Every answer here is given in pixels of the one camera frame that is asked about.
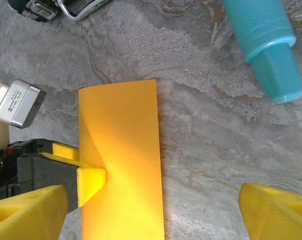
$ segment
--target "metal carabiner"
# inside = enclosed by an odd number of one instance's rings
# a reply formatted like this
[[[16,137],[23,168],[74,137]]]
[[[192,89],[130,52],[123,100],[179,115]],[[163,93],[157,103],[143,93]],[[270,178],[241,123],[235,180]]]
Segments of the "metal carabiner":
[[[83,18],[90,15],[92,12],[94,12],[96,9],[103,6],[106,2],[109,0],[94,0],[91,3],[87,4],[86,7],[84,7],[77,15],[74,15],[73,13],[70,13],[63,3],[63,0],[57,0],[57,4],[62,9],[63,13],[72,21],[80,21]]]

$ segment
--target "marble floor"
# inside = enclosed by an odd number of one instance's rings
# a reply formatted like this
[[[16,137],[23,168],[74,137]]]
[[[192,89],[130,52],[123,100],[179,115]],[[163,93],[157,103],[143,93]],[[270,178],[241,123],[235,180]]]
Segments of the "marble floor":
[[[302,0],[283,2],[302,74]],[[264,95],[221,0],[113,0],[81,22],[46,24],[0,1],[0,82],[15,78],[48,96],[12,140],[70,145],[80,88],[157,79],[167,239],[249,239],[237,203],[245,182],[302,194],[302,98]],[[67,216],[60,240],[81,239],[80,216]]]

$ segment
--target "bottle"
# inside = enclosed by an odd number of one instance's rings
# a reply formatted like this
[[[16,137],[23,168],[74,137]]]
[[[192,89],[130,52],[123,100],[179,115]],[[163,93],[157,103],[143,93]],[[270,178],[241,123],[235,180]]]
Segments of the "bottle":
[[[281,0],[224,0],[244,60],[265,94],[277,104],[302,96],[302,78],[291,47],[296,37]]]

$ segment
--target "yellow foam sheet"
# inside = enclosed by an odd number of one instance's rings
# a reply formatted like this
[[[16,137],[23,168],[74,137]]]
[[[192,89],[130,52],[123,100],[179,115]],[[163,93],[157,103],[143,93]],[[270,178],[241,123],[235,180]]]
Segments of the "yellow foam sheet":
[[[82,208],[83,240],[163,240],[155,80],[79,91],[80,160],[107,170]]]

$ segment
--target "yellow foam block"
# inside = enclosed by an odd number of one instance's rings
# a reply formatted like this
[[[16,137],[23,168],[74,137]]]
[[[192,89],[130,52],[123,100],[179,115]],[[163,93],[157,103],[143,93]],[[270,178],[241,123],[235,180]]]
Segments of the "yellow foam block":
[[[0,200],[0,240],[58,240],[67,211],[63,186]]]
[[[75,161],[80,160],[80,150],[73,146],[65,145],[59,142],[53,143],[53,154],[66,159]]]
[[[79,91],[80,161],[107,170],[82,208],[83,240],[163,240],[154,80]]]
[[[77,168],[77,195],[78,195],[78,206],[82,207],[92,196],[99,191],[106,182],[106,171],[104,168],[98,168],[89,164],[78,161],[77,159],[63,158],[65,155],[68,157],[76,156],[77,149],[72,148],[60,148],[53,155],[50,153],[42,153],[43,156],[59,161],[66,164],[78,166]]]
[[[302,195],[246,183],[239,205],[251,240],[302,240]]]

